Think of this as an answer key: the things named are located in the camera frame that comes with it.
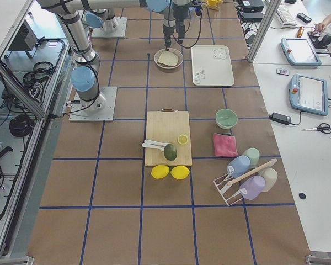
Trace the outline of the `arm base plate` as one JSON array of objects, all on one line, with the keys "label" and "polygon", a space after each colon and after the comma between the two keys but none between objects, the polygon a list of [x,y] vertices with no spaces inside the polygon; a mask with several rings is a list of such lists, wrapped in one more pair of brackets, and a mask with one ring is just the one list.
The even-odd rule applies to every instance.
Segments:
[{"label": "arm base plate", "polygon": [[102,27],[94,28],[93,38],[124,38],[126,33],[127,18],[114,17],[106,20]]},{"label": "arm base plate", "polygon": [[85,102],[80,99],[78,92],[74,100],[79,103],[73,104],[68,112],[71,122],[98,122],[112,121],[116,102],[117,87],[102,86],[96,101]]}]

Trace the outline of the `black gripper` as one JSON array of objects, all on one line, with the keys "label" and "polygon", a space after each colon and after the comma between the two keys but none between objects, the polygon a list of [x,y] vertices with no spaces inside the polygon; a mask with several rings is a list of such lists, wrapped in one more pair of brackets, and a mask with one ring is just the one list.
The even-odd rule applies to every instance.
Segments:
[{"label": "black gripper", "polygon": [[165,50],[171,47],[171,35],[176,30],[178,39],[185,38],[185,19],[188,17],[191,1],[166,1],[166,8],[163,11],[163,34]]}]

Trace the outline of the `person hand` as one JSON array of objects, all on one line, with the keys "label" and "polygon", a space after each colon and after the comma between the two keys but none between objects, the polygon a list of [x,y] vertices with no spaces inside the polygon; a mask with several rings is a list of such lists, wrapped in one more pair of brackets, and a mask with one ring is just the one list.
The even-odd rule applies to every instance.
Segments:
[{"label": "person hand", "polygon": [[320,23],[317,23],[317,24],[315,25],[315,29],[316,29],[316,31],[318,31],[318,32],[322,32],[322,31],[326,28],[327,25],[328,25],[328,24],[325,23],[325,22],[320,22]]}]

